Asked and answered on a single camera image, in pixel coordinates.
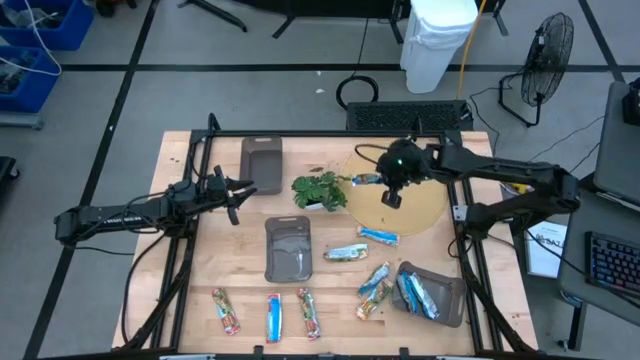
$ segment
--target potted plant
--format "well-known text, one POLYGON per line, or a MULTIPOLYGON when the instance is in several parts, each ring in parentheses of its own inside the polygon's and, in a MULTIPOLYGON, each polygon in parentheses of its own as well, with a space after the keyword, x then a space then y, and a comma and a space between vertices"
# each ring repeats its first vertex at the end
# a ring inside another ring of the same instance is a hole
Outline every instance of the potted plant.
POLYGON ((350 181, 350 178, 336 175, 333 171, 324 172, 321 167, 309 172, 321 174, 299 176, 291 184, 291 190, 296 192, 294 201, 301 209, 314 210, 324 206, 327 211, 333 212, 338 206, 347 205, 347 197, 339 184, 344 180, 350 181))

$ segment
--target wooden table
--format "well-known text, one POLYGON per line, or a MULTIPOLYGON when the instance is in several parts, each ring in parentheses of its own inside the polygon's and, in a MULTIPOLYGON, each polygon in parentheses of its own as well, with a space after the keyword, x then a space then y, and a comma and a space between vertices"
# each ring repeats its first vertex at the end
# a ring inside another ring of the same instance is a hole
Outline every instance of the wooden table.
MULTIPOLYGON (((186 158, 189 132, 167 132, 164 135, 151 192, 162 191, 170 183, 181 180, 186 158)), ((486 133, 463 133, 466 147, 481 155, 490 155, 486 133)), ((240 171, 242 138, 214 138, 209 173, 221 165, 225 174, 237 178, 240 171)), ((322 259, 327 248, 344 246, 355 239, 355 220, 344 210, 335 213, 305 211, 296 207, 290 184, 308 170, 323 166, 339 171, 356 143, 366 138, 283 138, 283 188, 275 196, 254 196, 238 212, 240 225, 232 226, 224 209, 203 214, 198 228, 197 244, 187 305, 185 308, 180 352, 251 353, 255 345, 264 345, 265 353, 314 354, 398 354, 408 347, 413 355, 473 354, 468 315, 459 328, 450 328, 410 316, 392 308, 385 301, 367 321, 356 318, 359 304, 356 289, 383 261, 392 264, 392 276, 400 262, 443 274, 460 276, 458 261, 447 255, 447 245, 454 238, 451 213, 445 210, 428 230, 402 239, 395 249, 368 241, 370 256, 362 261, 329 263, 322 259), (273 284, 264 278, 266 264, 265 220, 269 217, 305 215, 311 220, 313 276, 306 283, 273 284), (211 291, 227 289, 241 324, 234 336, 224 334, 211 291), (309 341, 295 296, 295 290, 309 287, 316 301, 322 337, 309 341), (283 302, 282 341, 265 344, 267 295, 280 293, 283 302)), ((473 195, 486 204, 502 199, 497 182, 473 179, 473 195)), ((512 241, 508 226, 494 226, 491 234, 512 241)), ((154 237, 143 235, 136 254, 144 250, 154 237)), ((138 265, 130 287, 127 328, 132 334, 156 305, 165 262, 168 240, 163 241, 138 265)), ((529 306, 514 250, 496 241, 484 242, 486 262, 495 302, 525 342, 537 347, 529 306)), ((485 348, 490 348, 486 315, 478 304, 485 348)), ((168 344, 173 309, 167 313, 162 345, 168 344)), ((116 331, 114 345, 122 340, 116 331)))

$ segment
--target gray plastic tray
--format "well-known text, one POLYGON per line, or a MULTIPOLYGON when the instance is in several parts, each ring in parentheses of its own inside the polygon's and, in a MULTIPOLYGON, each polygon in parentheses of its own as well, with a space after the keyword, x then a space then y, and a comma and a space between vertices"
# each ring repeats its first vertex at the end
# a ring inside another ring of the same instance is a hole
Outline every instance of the gray plastic tray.
POLYGON ((282 139, 258 136, 242 139, 240 179, 252 180, 255 195, 275 195, 282 191, 282 139))
MULTIPOLYGON (((446 277, 421 269, 413 266, 413 264, 408 261, 400 264, 397 274, 400 274, 403 271, 406 271, 409 274, 415 272, 420 276, 422 284, 440 312, 440 316, 432 320, 424 316, 422 307, 419 306, 419 314, 416 316, 450 327, 459 327, 460 324, 462 324, 462 318, 464 315, 464 299, 467 293, 467 286, 464 283, 464 280, 460 278, 446 277)), ((402 299, 400 289, 398 288, 395 279, 393 293, 391 294, 391 303, 396 309, 409 312, 404 300, 402 299)))
POLYGON ((284 283, 306 281, 313 273, 311 222, 306 216, 269 218, 265 279, 284 283))

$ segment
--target concrete floor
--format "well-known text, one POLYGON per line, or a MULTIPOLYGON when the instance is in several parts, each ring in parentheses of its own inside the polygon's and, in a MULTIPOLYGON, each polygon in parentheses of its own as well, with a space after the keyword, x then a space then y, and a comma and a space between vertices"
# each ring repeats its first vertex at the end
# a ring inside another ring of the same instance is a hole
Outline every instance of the concrete floor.
MULTIPOLYGON (((130 10, 120 6, 113 19, 96 17, 77 52, 56 57, 69 65, 129 64, 151 0, 130 10)), ((240 17, 249 27, 241 33, 212 15, 161 0, 140 64, 352 64, 358 57, 364 20, 297 19, 279 40, 271 33, 283 17, 230 1, 216 5, 240 17)), ((635 0, 590 0, 595 18, 618 65, 636 65, 640 52, 632 44, 635 0)), ((492 18, 483 18, 469 56, 473 65, 520 65, 533 31, 547 16, 562 11, 572 17, 575 42, 570 63, 607 65, 578 0, 509 0, 503 19, 510 35, 502 37, 492 18)), ((406 21, 400 23, 403 30, 406 21)), ((371 21, 363 63, 398 63, 401 46, 388 25, 371 21)), ((454 63, 461 59, 459 52, 454 63)), ((346 114, 334 89, 350 71, 153 72, 133 76, 117 126, 105 129, 125 78, 126 66, 95 72, 69 67, 49 97, 39 132, 0 129, 0 154, 18 159, 22 177, 0 209, 0 354, 15 359, 25 347, 58 262, 61 246, 53 240, 54 215, 78 204, 98 145, 106 132, 113 141, 96 187, 93 204, 119 203, 145 193, 150 185, 161 136, 167 130, 203 128, 213 111, 224 129, 343 129, 346 114)), ((463 97, 495 86, 504 73, 470 71, 463 97)), ((380 85, 380 100, 446 100, 455 97, 458 74, 446 73, 438 89, 410 94, 400 71, 362 72, 380 85)), ((626 81, 640 76, 624 73, 626 81)), ((525 129, 498 108, 495 91, 476 98, 483 118, 501 133, 495 149, 501 157, 528 160, 574 129, 604 114, 612 73, 567 73, 545 105, 541 125, 525 129)), ((348 101, 367 101, 370 90, 349 85, 348 101)), ((534 109, 509 92, 507 101, 528 115, 534 109)), ((476 117, 477 130, 488 130, 476 117)), ((546 153, 539 160, 572 168, 599 140, 601 122, 546 153)), ((593 155, 574 173, 584 176, 595 166, 593 155)), ((132 251, 129 234, 96 236, 87 245, 132 251)), ((127 256, 77 252, 46 333, 40 357, 109 349, 120 309, 127 256)), ((558 298, 553 281, 524 276, 538 342, 560 354, 555 342, 568 336, 572 308, 558 298)), ((581 352, 569 356, 633 358, 640 351, 640 329, 597 309, 589 312, 581 352)))

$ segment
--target blue storage bin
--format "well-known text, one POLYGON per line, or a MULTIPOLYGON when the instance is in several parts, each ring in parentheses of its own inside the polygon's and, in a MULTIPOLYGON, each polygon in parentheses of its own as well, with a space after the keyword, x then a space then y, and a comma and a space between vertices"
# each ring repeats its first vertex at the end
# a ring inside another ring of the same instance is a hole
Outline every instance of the blue storage bin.
MULTIPOLYGON (((34 56, 34 62, 30 68, 51 73, 58 71, 49 56, 40 48, 0 46, 0 57, 7 60, 19 58, 25 51, 34 56)), ((58 76, 25 71, 20 85, 13 93, 0 94, 0 111, 30 113, 40 111, 57 80, 58 76)))
MULTIPOLYGON (((5 5, 20 11, 27 8, 24 0, 5 0, 5 5)), ((93 10, 82 0, 30 0, 32 9, 39 5, 68 9, 62 24, 56 29, 38 29, 49 50, 78 50, 93 22, 93 10)), ((11 45, 41 47, 32 28, 0 27, 0 36, 11 45)))

